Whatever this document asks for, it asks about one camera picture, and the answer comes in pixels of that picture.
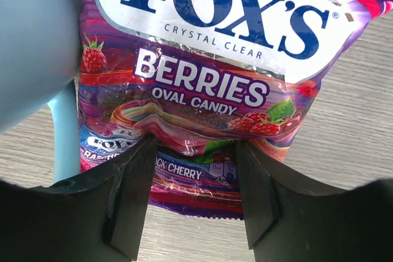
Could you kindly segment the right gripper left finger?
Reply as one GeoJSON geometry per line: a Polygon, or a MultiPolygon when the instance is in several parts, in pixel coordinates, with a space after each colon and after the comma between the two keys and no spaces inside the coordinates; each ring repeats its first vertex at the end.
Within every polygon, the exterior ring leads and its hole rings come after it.
{"type": "Polygon", "coordinates": [[[50,187],[1,182],[2,261],[136,261],[157,140],[50,187]]]}

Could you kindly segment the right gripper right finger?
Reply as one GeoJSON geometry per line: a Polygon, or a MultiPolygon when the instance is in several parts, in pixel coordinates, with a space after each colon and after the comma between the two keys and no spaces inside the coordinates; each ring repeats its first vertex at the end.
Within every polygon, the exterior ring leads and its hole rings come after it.
{"type": "Polygon", "coordinates": [[[248,142],[236,168],[256,261],[391,261],[392,180],[344,190],[307,177],[248,142]]]}

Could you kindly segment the purple berries candy bag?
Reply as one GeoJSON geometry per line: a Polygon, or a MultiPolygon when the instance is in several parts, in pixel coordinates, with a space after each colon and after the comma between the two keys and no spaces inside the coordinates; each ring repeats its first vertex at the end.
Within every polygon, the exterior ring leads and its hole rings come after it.
{"type": "Polygon", "coordinates": [[[236,141],[282,161],[321,82],[392,0],[80,0],[80,165],[157,138],[150,203],[242,219],[236,141]]]}

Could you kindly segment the light blue mug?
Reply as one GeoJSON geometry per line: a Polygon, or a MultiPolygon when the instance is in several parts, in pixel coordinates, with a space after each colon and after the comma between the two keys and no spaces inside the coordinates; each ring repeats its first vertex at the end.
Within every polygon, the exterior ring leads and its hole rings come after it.
{"type": "Polygon", "coordinates": [[[80,171],[79,14],[78,0],[1,0],[1,131],[48,105],[56,182],[80,171]]]}

